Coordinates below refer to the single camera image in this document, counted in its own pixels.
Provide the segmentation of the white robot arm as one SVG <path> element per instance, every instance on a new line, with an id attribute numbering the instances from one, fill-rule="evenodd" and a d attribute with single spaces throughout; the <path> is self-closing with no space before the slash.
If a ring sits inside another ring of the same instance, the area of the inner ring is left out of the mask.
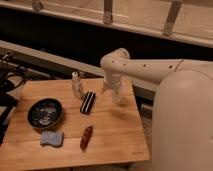
<path id="1" fill-rule="evenodd" d="M 121 77 L 157 85 L 153 171 L 213 171 L 213 61 L 132 59 L 119 48 L 101 58 L 104 90 L 120 101 Z"/>

